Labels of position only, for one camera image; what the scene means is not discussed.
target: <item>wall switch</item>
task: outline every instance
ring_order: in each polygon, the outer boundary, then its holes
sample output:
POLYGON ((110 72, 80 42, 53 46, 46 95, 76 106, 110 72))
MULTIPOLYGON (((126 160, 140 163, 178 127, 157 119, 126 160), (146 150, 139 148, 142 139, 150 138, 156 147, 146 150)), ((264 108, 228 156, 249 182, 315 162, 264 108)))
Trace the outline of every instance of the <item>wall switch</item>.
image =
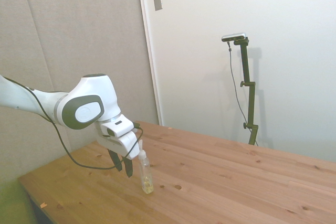
POLYGON ((162 9, 162 1, 161 0, 154 0, 154 6, 155 6, 155 10, 161 10, 162 9))

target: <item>white wall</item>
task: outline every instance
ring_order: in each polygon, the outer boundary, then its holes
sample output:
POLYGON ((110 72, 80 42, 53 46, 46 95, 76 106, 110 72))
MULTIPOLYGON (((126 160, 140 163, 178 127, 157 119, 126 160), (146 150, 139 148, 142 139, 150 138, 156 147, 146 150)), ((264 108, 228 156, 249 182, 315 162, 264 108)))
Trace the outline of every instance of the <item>white wall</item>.
MULTIPOLYGON (((245 32, 259 145, 336 161, 335 0, 162 2, 156 12, 144 0, 163 125, 248 142, 221 42, 245 32)), ((248 88, 237 89, 247 114, 248 88)))

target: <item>bottle cap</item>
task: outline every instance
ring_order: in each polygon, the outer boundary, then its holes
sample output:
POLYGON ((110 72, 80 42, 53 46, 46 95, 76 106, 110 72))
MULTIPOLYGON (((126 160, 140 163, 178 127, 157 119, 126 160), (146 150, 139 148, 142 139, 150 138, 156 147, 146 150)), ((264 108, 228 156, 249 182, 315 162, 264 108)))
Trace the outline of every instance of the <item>bottle cap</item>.
POLYGON ((139 149, 140 149, 140 152, 138 154, 139 159, 145 159, 147 156, 146 152, 142 149, 142 139, 140 139, 139 141, 139 149))

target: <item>gray wall panel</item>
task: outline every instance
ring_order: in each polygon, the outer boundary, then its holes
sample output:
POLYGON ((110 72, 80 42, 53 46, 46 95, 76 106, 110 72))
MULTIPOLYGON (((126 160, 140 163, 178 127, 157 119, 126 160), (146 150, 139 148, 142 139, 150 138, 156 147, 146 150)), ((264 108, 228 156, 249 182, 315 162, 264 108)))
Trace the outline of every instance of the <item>gray wall panel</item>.
MULTIPOLYGON (((122 113, 158 123, 140 0, 29 0, 56 90, 107 74, 122 113)), ((68 130, 73 148, 95 139, 93 127, 68 130)))

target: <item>black metal stand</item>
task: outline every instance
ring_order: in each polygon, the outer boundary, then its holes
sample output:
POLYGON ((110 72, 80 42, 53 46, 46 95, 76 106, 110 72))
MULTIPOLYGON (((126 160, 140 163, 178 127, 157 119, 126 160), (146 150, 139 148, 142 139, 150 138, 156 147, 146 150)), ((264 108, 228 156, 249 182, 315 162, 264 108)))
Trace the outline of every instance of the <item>black metal stand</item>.
POLYGON ((249 87, 249 96, 248 96, 248 117, 247 124, 244 123, 244 128, 248 128, 251 130, 250 140, 248 144, 254 145, 256 142, 258 126, 253 124, 254 120, 254 99, 255 99, 255 91, 256 91, 256 83, 254 81, 250 81, 250 74, 248 70, 248 59, 247 59, 247 46, 248 46, 248 37, 245 39, 235 40, 234 45, 240 45, 241 52, 241 60, 243 63, 243 74, 244 81, 240 83, 240 86, 249 87))

